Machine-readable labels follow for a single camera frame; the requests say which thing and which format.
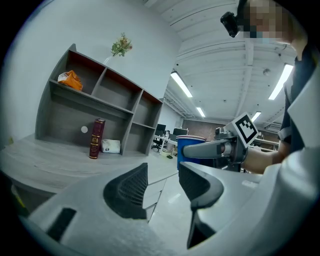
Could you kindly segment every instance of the blue barrel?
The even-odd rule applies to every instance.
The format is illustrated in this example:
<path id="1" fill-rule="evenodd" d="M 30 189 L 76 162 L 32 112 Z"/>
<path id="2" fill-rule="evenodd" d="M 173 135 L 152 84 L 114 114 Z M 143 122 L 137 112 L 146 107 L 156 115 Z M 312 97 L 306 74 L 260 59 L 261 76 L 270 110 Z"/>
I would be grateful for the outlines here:
<path id="1" fill-rule="evenodd" d="M 179 135 L 176 137 L 178 142 L 178 161 L 176 164 L 176 168 L 179 170 L 179 163 L 180 162 L 192 162 L 195 164 L 200 164 L 201 159 L 199 158 L 188 158 L 182 155 L 182 148 L 187 145 L 194 145 L 199 143 L 205 143 L 206 139 L 200 136 L 193 136 L 193 135 Z"/>

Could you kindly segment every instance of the black rubber pad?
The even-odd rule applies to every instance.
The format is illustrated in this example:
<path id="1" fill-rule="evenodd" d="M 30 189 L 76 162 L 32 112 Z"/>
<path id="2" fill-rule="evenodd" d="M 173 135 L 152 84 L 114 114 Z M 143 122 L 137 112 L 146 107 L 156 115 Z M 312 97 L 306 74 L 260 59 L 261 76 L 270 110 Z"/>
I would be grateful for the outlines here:
<path id="1" fill-rule="evenodd" d="M 179 183 L 191 202 L 191 210 L 208 208 L 220 198 L 224 186 L 219 179 L 179 163 Z"/>
<path id="2" fill-rule="evenodd" d="M 111 180 L 103 190 L 106 204 L 119 216 L 132 219 L 146 219 L 143 200 L 148 186 L 148 164 Z"/>
<path id="3" fill-rule="evenodd" d="M 47 231 L 48 236 L 59 242 L 75 214 L 76 211 L 74 209 L 63 208 L 53 225 Z"/>

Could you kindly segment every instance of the gray shelf unit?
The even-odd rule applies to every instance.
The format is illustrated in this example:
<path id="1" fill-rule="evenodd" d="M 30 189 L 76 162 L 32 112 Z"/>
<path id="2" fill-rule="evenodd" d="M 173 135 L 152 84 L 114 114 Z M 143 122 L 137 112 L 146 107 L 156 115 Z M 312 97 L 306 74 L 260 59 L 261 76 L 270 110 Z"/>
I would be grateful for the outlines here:
<path id="1" fill-rule="evenodd" d="M 58 83 L 74 70 L 82 91 Z M 73 44 L 57 63 L 44 88 L 35 138 L 90 147 L 94 120 L 105 120 L 102 139 L 119 140 L 125 156 L 149 154 L 163 101 L 111 68 L 77 52 Z M 87 133 L 81 127 L 88 128 Z"/>

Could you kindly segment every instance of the dark shirt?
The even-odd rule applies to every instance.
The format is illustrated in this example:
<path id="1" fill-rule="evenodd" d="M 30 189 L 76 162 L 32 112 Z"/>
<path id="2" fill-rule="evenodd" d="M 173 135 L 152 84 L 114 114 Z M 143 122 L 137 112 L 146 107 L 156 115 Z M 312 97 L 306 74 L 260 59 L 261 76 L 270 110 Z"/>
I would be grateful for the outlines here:
<path id="1" fill-rule="evenodd" d="M 291 153 L 301 150 L 305 145 L 295 123 L 292 121 L 288 114 L 288 108 L 300 94 L 316 69 L 317 62 L 313 51 L 314 49 L 310 46 L 310 44 L 307 44 L 303 50 L 301 61 L 295 58 L 292 77 L 293 84 L 292 86 L 284 87 L 285 111 L 282 126 L 279 132 L 279 138 L 282 141 L 290 144 Z"/>

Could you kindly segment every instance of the book spine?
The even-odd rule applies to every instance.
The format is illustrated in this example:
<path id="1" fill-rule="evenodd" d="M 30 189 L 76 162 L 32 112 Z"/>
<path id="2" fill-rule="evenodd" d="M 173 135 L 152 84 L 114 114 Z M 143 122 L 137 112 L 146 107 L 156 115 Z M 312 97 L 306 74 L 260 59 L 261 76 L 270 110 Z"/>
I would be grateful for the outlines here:
<path id="1" fill-rule="evenodd" d="M 99 150 L 100 150 L 100 143 L 102 140 L 102 135 L 104 133 L 105 128 L 105 120 L 96 119 L 94 120 L 92 135 L 91 135 L 91 142 L 90 142 L 90 153 L 89 157 L 91 159 L 97 159 Z"/>

